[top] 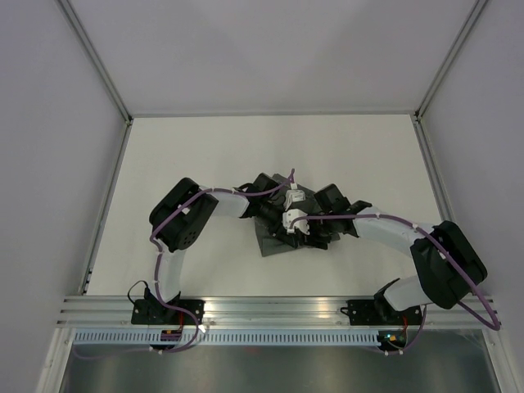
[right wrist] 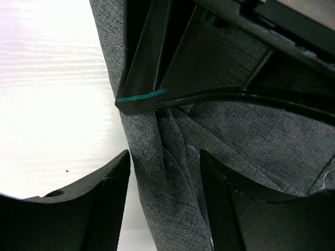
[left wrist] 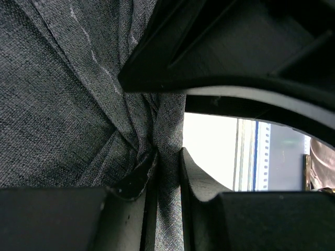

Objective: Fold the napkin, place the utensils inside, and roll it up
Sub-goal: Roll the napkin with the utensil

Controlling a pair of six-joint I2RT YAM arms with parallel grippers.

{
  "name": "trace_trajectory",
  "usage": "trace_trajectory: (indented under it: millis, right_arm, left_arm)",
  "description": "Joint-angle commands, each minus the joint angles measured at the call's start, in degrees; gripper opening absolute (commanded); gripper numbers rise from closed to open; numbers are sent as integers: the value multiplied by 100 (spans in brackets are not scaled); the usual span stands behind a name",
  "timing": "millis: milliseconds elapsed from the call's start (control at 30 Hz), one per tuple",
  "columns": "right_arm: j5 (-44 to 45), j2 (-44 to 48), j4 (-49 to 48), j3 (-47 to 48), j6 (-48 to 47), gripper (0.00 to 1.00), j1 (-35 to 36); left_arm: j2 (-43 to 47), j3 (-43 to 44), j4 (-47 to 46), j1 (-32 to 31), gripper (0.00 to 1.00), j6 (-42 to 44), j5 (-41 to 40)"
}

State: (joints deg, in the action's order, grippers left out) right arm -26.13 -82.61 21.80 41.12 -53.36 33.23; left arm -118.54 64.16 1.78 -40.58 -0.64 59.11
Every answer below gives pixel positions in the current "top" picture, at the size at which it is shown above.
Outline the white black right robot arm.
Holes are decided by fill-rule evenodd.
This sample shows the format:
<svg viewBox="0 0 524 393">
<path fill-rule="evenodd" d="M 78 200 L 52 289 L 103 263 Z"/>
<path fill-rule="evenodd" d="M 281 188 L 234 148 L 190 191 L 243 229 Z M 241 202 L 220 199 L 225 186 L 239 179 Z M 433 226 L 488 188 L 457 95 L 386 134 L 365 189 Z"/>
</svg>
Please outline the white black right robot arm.
<svg viewBox="0 0 524 393">
<path fill-rule="evenodd" d="M 282 225 L 298 242 L 326 248 L 334 234 L 347 234 L 381 243 L 412 259 L 415 275 L 397 278 L 373 297 L 373 312 L 393 323 L 408 309 L 434 304 L 442 309 L 459 305 L 488 275 L 487 269 L 460 227 L 412 223 L 389 215 L 367 201 L 354 203 L 330 184 L 314 194 L 320 211 L 309 213 L 297 204 L 302 192 L 287 193 Z"/>
</svg>

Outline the grey cloth napkin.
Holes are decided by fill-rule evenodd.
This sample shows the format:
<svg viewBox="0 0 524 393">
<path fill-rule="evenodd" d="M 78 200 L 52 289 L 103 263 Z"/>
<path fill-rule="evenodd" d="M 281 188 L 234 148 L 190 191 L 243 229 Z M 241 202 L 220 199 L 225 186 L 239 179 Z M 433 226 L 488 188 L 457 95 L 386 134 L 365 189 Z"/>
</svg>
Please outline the grey cloth napkin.
<svg viewBox="0 0 524 393">
<path fill-rule="evenodd" d="M 285 178 L 280 174 L 269 176 L 267 174 L 261 173 L 253 182 L 252 188 L 255 191 L 268 191 L 269 189 L 280 185 L 280 183 L 283 183 L 284 180 Z M 299 202 L 299 209 L 308 215 L 320 215 L 322 211 L 318 205 L 318 202 L 314 198 L 314 192 L 307 187 L 301 186 L 300 184 L 298 185 L 298 188 L 303 190 L 306 195 L 305 201 Z M 274 194 L 270 194 L 270 196 L 261 196 L 261 199 L 259 199 L 257 204 L 255 204 L 255 215 L 253 216 L 255 220 L 255 235 L 259 244 L 261 255 L 263 257 L 301 249 L 297 245 L 295 234 L 287 234 L 286 230 L 283 228 L 285 232 L 282 235 L 278 237 L 272 237 L 264 228 L 264 226 L 257 220 L 257 214 L 260 210 L 260 205 L 265 201 L 283 205 L 284 208 L 286 197 L 285 194 L 288 189 L 290 189 L 290 186 L 284 186 L 283 188 L 277 190 Z"/>
</svg>

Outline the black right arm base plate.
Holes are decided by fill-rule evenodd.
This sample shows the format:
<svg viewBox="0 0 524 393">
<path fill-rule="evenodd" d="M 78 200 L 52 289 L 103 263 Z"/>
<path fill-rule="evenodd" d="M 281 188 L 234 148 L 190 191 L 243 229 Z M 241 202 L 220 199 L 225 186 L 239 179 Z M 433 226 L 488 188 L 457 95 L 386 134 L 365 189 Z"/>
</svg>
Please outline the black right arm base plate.
<svg viewBox="0 0 524 393">
<path fill-rule="evenodd" d="M 403 327 L 405 323 L 408 326 L 419 326 L 422 322 L 420 306 L 397 311 L 379 300 L 348 300 L 340 312 L 349 318 L 351 326 Z"/>
</svg>

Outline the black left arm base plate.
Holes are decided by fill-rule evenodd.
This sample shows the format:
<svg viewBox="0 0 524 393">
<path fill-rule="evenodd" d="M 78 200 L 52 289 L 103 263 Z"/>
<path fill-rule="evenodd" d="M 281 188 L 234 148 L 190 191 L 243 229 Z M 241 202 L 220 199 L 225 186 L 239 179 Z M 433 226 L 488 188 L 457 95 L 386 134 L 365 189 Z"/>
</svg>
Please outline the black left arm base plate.
<svg viewBox="0 0 524 393">
<path fill-rule="evenodd" d="M 176 307 L 185 309 L 195 315 L 197 322 L 201 323 L 204 316 L 203 300 L 182 299 Z M 183 311 L 165 308 L 158 302 L 151 302 L 145 299 L 136 300 L 131 316 L 132 325 L 167 326 L 180 325 L 194 326 L 193 318 Z"/>
</svg>

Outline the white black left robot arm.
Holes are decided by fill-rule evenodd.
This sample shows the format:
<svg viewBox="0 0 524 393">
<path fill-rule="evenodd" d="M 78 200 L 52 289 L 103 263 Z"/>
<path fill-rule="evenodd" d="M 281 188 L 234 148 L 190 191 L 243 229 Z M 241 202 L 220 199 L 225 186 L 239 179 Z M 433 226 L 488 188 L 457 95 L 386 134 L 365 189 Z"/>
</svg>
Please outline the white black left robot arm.
<svg viewBox="0 0 524 393">
<path fill-rule="evenodd" d="M 182 178 L 149 216 L 150 242 L 157 248 L 151 316 L 162 324 L 172 323 L 178 317 L 185 250 L 197 240 L 212 216 L 255 217 L 263 203 L 293 180 L 294 174 L 278 182 L 262 173 L 252 183 L 220 188 L 204 187 Z"/>
</svg>

